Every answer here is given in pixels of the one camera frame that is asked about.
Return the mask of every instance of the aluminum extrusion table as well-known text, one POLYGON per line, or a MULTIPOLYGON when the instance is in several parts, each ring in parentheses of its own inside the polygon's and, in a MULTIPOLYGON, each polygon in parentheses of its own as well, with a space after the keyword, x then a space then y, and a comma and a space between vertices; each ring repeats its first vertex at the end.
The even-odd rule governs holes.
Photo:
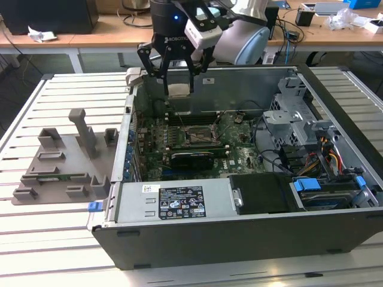
MULTIPOLYGON (((383 155, 382 102, 350 72, 313 72, 383 155)), ((92 224, 87 203, 11 204, 38 149, 42 127, 75 133, 69 110, 85 108, 95 132, 119 129, 126 96, 124 73, 55 75, 41 80, 0 141, 0 286, 383 285, 383 233, 349 254, 120 271, 87 229, 92 224)), ((103 216, 93 215, 95 221, 103 216)))

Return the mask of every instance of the motherboard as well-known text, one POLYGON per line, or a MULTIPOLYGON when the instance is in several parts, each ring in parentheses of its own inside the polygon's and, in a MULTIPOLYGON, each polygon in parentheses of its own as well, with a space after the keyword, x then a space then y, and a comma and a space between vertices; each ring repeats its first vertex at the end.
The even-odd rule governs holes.
POLYGON ((138 129, 143 181, 226 178, 265 172, 253 118, 240 112, 144 118, 138 129))

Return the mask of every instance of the power supply label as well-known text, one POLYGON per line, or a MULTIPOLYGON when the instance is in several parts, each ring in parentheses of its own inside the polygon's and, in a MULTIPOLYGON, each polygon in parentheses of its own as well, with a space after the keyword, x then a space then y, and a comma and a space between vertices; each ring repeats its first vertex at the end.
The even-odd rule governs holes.
POLYGON ((206 217, 202 187, 160 188, 160 219, 197 217, 206 217))

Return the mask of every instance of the blue tab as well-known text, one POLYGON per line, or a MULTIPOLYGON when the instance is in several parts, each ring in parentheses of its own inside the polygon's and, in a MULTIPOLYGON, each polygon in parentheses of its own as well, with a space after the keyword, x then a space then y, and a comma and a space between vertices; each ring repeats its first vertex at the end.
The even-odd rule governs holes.
POLYGON ((129 130, 129 140, 134 141, 135 138, 136 138, 135 132, 133 130, 129 130))
POLYGON ((123 176, 124 176, 124 178, 129 178, 130 177, 130 173, 127 170, 125 170, 123 172, 123 176))
POLYGON ((320 190, 321 186, 316 178, 300 178, 294 182, 297 191, 320 190))
POLYGON ((132 160, 132 154, 131 153, 127 153, 126 156, 125 156, 125 159, 126 160, 132 160))
POLYGON ((359 184, 360 188, 363 188, 366 186, 366 181, 364 180, 362 176, 357 176, 356 181, 359 184))
POLYGON ((94 201, 90 202, 88 205, 89 212, 100 212, 102 211, 102 202, 94 201))

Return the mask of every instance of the black computer tower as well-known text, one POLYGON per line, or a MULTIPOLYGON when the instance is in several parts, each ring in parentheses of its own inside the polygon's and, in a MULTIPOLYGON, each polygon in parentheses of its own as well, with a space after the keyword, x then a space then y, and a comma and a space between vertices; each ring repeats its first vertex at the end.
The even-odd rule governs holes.
POLYGON ((98 21, 96 0, 0 0, 0 13, 13 35, 32 29, 89 34, 98 21))
POLYGON ((277 4, 273 3, 272 1, 269 1, 265 11, 265 16, 268 19, 268 23, 266 24, 266 27, 269 28, 270 30, 269 40, 271 40, 273 37, 275 22, 276 22, 276 18, 278 17, 278 12, 279 12, 279 6, 277 6, 277 4))

